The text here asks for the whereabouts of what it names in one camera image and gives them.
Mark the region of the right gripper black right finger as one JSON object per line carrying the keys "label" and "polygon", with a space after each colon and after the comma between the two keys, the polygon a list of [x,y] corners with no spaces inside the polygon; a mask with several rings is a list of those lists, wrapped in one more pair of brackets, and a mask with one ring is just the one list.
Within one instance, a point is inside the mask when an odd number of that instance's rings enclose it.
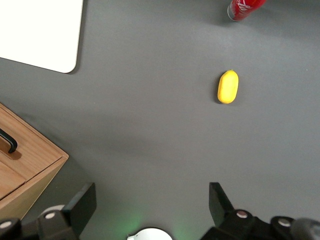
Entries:
{"label": "right gripper black right finger", "polygon": [[214,226],[203,240],[318,240],[320,222],[311,218],[274,216],[264,222],[244,209],[233,207],[218,182],[209,184],[208,205]]}

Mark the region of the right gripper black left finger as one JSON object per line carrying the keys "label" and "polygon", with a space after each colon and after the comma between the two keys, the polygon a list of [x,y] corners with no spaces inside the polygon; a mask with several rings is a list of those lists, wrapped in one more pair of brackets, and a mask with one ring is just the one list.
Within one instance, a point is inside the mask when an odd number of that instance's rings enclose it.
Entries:
{"label": "right gripper black left finger", "polygon": [[44,210],[23,224],[19,218],[0,220],[2,240],[78,240],[97,208],[96,185],[87,183],[65,205]]}

